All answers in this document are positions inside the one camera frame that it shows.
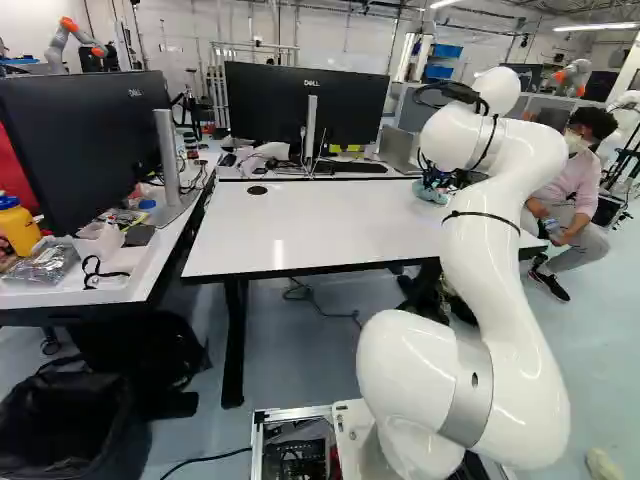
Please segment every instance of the hand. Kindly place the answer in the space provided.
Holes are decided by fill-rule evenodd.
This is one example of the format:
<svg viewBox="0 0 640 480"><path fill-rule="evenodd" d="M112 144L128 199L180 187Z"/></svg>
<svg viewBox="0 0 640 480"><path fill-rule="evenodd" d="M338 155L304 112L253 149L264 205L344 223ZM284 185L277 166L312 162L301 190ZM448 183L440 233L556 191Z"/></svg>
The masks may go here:
<svg viewBox="0 0 640 480"><path fill-rule="evenodd" d="M562 247L563 245L567 245L571 241L571 235L567 235L566 233L560 236L551 235L549 237L549 240L551 240L551 243L553 243L556 247Z"/></svg>
<svg viewBox="0 0 640 480"><path fill-rule="evenodd" d="M526 203L527 208L536 218L545 218L549 216L549 210L535 198L530 198Z"/></svg>

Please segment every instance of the pink shirt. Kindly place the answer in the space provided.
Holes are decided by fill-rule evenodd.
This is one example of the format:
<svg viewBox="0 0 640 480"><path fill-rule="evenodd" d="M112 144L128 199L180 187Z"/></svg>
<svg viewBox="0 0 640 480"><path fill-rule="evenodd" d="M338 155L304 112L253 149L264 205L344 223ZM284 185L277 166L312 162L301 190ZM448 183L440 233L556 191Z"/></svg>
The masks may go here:
<svg viewBox="0 0 640 480"><path fill-rule="evenodd" d="M576 213L593 218L598 208L600 174L600 159L591 150L585 150L567 160L560 175L531 196L540 200L563 201L576 192Z"/></svg>

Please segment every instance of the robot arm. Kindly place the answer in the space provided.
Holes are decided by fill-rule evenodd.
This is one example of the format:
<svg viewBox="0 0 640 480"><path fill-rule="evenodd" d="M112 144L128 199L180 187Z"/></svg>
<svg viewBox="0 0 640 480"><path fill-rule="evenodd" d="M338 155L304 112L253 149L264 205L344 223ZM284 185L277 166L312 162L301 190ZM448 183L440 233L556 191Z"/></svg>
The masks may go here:
<svg viewBox="0 0 640 480"><path fill-rule="evenodd" d="M627 90L615 101L607 105L607 112L613 114L618 122L618 128L602 141L596 154L602 161L602 166L609 170L604 185L611 188L615 178L623 173L622 163L614 167L619 158L620 149L628 149L640 142L640 91Z"/></svg>
<svg viewBox="0 0 640 480"><path fill-rule="evenodd" d="M490 115L502 115L520 83L498 67L473 89ZM447 478L465 449L518 468L547 466L566 447L569 401L522 288L518 239L525 200L563 168L566 144L545 125L453 102L427 122L420 145L439 170L477 166L492 177L451 201L440 256L480 335L401 311L367 323L357 375L382 451L405 480Z"/></svg>
<svg viewBox="0 0 640 480"><path fill-rule="evenodd" d="M558 84L555 95L582 97L589 75L591 75L591 60L586 58L574 60L552 75L553 80Z"/></svg>
<svg viewBox="0 0 640 480"><path fill-rule="evenodd" d="M49 62L49 65L51 65L54 74L67 73L62 63L62 52L69 40L69 33L76 37L82 45L93 45L91 53L96 57L103 58L107 56L107 48L104 45L80 29L69 17L62 17L58 30L56 30L56 34L51 39L51 43L49 43L49 48L44 52L44 57L47 59L47 62Z"/></svg>

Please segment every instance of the black bag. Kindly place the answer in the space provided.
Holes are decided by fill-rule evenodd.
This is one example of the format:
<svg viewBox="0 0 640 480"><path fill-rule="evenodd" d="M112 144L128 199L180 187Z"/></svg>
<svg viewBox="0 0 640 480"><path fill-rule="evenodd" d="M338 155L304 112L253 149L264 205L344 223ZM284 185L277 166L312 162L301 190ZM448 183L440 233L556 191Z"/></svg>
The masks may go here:
<svg viewBox="0 0 640 480"><path fill-rule="evenodd" d="M154 311L67 327L87 364L127 377L139 397L178 392L199 371L204 348L179 315Z"/></svg>
<svg viewBox="0 0 640 480"><path fill-rule="evenodd" d="M151 447L129 381L49 362L0 403L0 477L136 480Z"/></svg>

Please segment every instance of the gray floor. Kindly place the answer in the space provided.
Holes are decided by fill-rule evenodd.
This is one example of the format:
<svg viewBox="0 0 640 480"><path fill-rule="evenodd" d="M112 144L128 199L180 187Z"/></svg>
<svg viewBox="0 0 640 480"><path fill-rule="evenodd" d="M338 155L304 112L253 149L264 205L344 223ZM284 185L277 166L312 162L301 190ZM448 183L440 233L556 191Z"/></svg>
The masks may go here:
<svg viewBox="0 0 640 480"><path fill-rule="evenodd" d="M640 270L640 206L610 235L613 249L603 261L563 274L573 297L563 305L525 280L538 321L564 373L572 402L572 435L565 456L553 467L518 472L520 480L582 480L589 475L584 453L590 447L610 452L634 478L640 470L635 452L640 399L634 365L640 364L640 328L634 280ZM386 271L307 279L318 301L330 312L361 312L363 320L402 300ZM200 392L196 416L154 424L154 444L144 480L157 480L175 462L249 445L251 412L256 408L328 404L359 396L355 379L357 327L348 319L319 317L305 303L285 302L285 280L255 282L250 292L246 344L245 396L242 408L219 406L226 314L219 285L176 285L166 304L188 315L201 336L208 335L213 368L199 374L191 388ZM0 397L31 374L45 358L39 352L40 331L0 329ZM216 463L191 465L172 479L244 479L249 454Z"/></svg>

